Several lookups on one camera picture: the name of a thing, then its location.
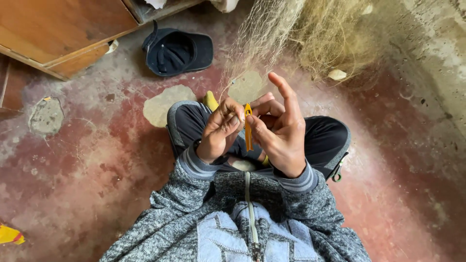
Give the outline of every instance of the stained floor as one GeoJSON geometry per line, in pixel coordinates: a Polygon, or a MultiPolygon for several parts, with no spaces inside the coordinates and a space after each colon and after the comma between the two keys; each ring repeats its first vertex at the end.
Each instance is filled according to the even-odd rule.
{"type": "MultiPolygon", "coordinates": [[[[168,133],[143,115],[146,100],[184,85],[199,99],[218,83],[241,18],[208,5],[163,20],[160,27],[209,34],[211,67],[163,79],[144,64],[147,26],[122,37],[118,49],[61,82],[36,72],[24,90],[26,114],[0,122],[0,220],[27,242],[0,247],[5,262],[96,261],[144,209],[173,169],[168,133]],[[44,97],[60,100],[55,135],[31,133],[44,97]]],[[[373,261],[463,261],[466,257],[465,138],[430,90],[404,82],[403,65],[387,61],[350,81],[314,84],[293,70],[275,71],[296,90],[305,116],[328,115],[352,132],[340,183],[330,182],[345,225],[356,230],[373,261]]],[[[268,85],[260,93],[272,91],[268,85]]]]}

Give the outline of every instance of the striped cuff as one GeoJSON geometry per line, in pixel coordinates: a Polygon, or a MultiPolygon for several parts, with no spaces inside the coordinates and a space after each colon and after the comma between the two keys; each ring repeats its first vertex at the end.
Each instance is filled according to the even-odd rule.
{"type": "Polygon", "coordinates": [[[274,168],[275,179],[277,179],[281,187],[290,193],[306,193],[313,190],[317,186],[317,175],[312,170],[312,167],[309,165],[307,160],[306,168],[302,174],[295,179],[283,178],[283,176],[281,176],[279,173],[281,173],[281,171],[274,168]]]}
{"type": "Polygon", "coordinates": [[[222,165],[209,165],[202,162],[196,155],[192,145],[188,147],[178,159],[184,171],[197,179],[213,180],[217,170],[222,167],[222,165]]]}

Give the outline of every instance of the yellow sock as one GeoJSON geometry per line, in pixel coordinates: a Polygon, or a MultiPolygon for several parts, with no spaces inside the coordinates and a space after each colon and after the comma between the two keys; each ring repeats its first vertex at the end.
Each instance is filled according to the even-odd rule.
{"type": "Polygon", "coordinates": [[[212,111],[215,111],[217,107],[219,107],[219,103],[217,103],[217,100],[213,97],[212,91],[207,91],[206,95],[202,98],[202,103],[212,111]]]}
{"type": "Polygon", "coordinates": [[[268,155],[265,155],[264,161],[262,161],[263,166],[269,166],[268,155]]]}

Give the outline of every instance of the person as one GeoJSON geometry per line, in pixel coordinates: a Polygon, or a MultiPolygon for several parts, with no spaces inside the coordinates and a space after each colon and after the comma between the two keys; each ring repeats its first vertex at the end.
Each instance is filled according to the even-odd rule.
{"type": "Polygon", "coordinates": [[[304,119],[285,79],[268,77],[283,105],[268,95],[248,116],[231,98],[213,112],[194,101],[170,108],[174,171],[100,262],[370,261],[355,231],[342,227],[325,180],[348,149],[349,130],[330,117],[304,119]],[[242,172],[227,164],[229,155],[268,158],[270,167],[242,172]]]}

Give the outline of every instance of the cap brim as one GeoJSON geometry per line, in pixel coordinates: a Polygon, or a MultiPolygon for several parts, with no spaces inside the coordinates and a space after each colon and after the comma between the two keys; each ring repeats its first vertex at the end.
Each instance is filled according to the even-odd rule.
{"type": "Polygon", "coordinates": [[[213,60],[213,42],[206,34],[185,33],[196,44],[196,59],[185,69],[185,71],[201,70],[209,67],[213,60]]]}

